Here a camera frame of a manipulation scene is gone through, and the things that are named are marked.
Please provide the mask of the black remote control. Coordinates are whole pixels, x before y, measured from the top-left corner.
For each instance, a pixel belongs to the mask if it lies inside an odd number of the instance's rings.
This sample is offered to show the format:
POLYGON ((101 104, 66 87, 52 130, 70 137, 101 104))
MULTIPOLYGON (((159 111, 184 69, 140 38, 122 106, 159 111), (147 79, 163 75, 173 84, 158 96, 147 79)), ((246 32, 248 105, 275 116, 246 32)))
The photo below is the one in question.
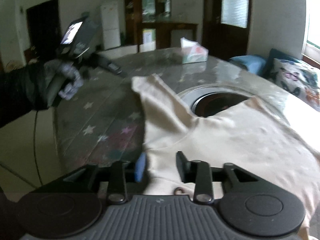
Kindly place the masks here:
POLYGON ((113 61, 111 61, 109 58, 104 57, 103 55, 97 55, 97 65, 99 68, 110 72, 114 75, 122 75, 124 72, 122 69, 116 65, 113 61))

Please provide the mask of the tissue box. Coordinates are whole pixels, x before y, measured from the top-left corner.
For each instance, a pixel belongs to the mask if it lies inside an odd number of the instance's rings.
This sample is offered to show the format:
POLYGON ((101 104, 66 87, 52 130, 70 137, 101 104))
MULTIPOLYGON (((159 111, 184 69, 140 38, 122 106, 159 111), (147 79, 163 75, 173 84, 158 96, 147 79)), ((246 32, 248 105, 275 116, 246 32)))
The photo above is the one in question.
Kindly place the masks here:
POLYGON ((204 48, 199 43, 188 40, 185 37, 180 39, 180 43, 183 64, 207 61, 208 49, 204 48))

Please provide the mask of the cream beige shirt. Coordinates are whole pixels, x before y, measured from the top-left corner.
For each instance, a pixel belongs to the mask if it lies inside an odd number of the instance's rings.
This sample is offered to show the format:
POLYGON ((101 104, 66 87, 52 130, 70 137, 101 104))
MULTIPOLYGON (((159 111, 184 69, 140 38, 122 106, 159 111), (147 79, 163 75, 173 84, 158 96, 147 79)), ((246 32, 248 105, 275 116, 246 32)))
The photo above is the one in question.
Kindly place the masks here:
POLYGON ((319 205, 319 114, 291 114, 290 127, 256 96, 217 115, 194 115, 157 75, 136 76, 131 88, 145 114, 143 148, 150 181, 147 195, 170 195, 178 187, 192 195, 194 185, 181 182, 176 153, 215 167, 234 163, 295 194, 306 210, 299 230, 309 239, 310 221, 319 205))

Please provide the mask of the white refrigerator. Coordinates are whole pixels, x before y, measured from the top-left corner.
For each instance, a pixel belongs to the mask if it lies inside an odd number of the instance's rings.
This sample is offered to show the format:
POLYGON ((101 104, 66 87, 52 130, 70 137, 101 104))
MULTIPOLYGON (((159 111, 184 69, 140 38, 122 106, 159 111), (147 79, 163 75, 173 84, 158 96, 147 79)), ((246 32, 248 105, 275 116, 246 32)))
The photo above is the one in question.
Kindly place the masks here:
POLYGON ((103 48, 109 50, 121 45, 118 3, 108 2, 100 7, 103 48))

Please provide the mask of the quilted star tablecloth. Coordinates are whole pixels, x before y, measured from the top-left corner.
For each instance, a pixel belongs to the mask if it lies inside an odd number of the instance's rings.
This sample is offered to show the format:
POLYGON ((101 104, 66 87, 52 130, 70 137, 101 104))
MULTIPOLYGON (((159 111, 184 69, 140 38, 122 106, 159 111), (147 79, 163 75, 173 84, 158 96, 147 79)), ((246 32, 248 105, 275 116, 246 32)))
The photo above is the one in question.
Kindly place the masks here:
POLYGON ((259 96, 283 117, 286 93, 269 81, 212 56, 206 62, 182 64, 178 52, 177 48, 124 56, 104 52, 121 74, 91 70, 75 97, 55 110, 57 150, 66 172, 140 154, 144 116, 139 97, 131 90, 133 76, 157 74, 188 106, 203 94, 232 92, 259 96))

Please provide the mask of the blue corner sofa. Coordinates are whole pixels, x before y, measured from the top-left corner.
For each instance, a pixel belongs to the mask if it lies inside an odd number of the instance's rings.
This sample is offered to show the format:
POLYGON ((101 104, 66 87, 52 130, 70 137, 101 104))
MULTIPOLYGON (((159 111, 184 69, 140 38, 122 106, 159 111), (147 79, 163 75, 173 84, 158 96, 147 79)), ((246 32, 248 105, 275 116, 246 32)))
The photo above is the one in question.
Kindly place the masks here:
POLYGON ((301 63, 299 59, 296 59, 291 55, 274 48, 270 50, 267 58, 264 58, 260 55, 235 56, 229 59, 229 63, 232 63, 252 74, 268 79, 274 67, 274 59, 289 60, 292 62, 301 63))

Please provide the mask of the butterfly print pillow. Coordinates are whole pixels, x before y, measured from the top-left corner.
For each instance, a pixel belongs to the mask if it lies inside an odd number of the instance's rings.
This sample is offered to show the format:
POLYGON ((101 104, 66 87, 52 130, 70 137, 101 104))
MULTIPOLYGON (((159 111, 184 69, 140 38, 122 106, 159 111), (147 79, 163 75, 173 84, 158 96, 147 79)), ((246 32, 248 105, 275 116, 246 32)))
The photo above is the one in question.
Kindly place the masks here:
POLYGON ((307 63, 274 59, 270 80, 319 111, 319 69, 307 63))

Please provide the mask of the window with green frame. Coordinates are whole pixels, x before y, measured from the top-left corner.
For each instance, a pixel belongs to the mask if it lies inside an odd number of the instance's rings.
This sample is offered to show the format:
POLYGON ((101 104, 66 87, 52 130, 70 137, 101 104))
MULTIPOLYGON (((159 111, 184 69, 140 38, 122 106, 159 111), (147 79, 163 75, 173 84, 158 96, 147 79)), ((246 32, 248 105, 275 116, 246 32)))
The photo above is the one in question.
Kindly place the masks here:
POLYGON ((319 0, 306 0, 303 61, 319 68, 319 0))

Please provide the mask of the round black table inset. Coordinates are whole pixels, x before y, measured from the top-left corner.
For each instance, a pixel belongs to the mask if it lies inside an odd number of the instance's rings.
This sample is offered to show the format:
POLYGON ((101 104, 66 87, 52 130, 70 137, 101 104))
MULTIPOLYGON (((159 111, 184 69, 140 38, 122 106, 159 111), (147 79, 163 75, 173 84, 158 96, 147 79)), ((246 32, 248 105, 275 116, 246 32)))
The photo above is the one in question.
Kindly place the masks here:
POLYGON ((191 106, 191 111, 199 117, 214 116, 221 111, 227 110, 245 100, 249 96, 227 92, 212 92, 205 94, 195 100, 191 106))

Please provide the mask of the dark wooden door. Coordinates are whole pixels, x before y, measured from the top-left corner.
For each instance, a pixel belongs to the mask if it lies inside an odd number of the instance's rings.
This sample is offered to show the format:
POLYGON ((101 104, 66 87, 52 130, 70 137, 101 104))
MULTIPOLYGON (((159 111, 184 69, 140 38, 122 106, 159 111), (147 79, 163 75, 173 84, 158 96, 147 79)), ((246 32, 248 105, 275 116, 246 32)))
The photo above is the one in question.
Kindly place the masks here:
POLYGON ((202 45, 228 60, 246 54, 252 0, 204 0, 202 45))

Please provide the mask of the dark wooden cabinet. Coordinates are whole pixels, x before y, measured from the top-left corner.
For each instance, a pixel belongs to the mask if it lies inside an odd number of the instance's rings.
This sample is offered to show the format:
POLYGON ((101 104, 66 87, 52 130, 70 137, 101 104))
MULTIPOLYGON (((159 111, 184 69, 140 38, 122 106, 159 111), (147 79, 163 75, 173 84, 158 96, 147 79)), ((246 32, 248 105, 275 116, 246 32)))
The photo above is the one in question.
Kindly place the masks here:
POLYGON ((197 23, 172 12, 172 0, 124 0, 125 43, 138 52, 179 46, 179 34, 197 38, 197 23))

